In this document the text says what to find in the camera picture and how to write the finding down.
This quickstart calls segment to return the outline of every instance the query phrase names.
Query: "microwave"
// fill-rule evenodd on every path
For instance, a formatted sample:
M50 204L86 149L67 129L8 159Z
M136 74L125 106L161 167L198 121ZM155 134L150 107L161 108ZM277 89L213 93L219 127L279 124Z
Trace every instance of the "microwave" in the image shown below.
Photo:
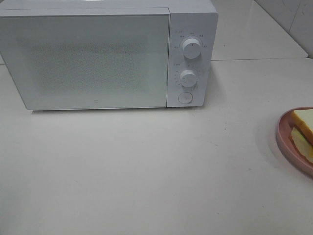
M29 110L202 106L210 0L0 0L0 53Z

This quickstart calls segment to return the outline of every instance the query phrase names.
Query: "bread slice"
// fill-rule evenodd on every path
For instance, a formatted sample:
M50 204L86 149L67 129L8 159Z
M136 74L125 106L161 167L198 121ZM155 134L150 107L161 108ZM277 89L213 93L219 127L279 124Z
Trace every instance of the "bread slice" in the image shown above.
M300 154L304 156L310 163L313 163L313 146L295 127L291 131L291 140L293 141Z
M313 145L313 109L294 110L291 118L308 142Z

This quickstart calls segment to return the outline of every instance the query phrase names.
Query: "microwave door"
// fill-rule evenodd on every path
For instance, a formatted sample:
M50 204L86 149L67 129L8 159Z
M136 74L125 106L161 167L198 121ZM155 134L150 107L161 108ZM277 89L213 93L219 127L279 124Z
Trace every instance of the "microwave door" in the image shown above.
M30 110L166 107L169 14L0 18Z

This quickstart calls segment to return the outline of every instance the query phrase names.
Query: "power knob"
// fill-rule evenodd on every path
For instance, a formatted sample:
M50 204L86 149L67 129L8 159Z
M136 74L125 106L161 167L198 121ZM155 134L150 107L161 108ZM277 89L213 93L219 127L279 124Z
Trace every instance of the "power knob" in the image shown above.
M201 54L201 42L198 38L187 38L182 42L182 52L187 59L195 59Z
M197 81L197 74L193 70L185 70L180 74L180 83L183 87L193 87Z

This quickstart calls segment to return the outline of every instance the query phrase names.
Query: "pink plate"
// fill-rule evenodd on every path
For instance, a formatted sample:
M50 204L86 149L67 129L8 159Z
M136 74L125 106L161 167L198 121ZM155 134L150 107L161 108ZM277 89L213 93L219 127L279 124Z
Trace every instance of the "pink plate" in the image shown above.
M297 110L313 109L313 107L302 107L296 108ZM303 157L298 150L294 147L292 141L290 140L290 133L294 127L294 123L290 117L293 110L284 113L278 122L276 139L280 151L284 154L287 160L293 164L296 168L307 173L313 177L313 164L310 163L305 157Z

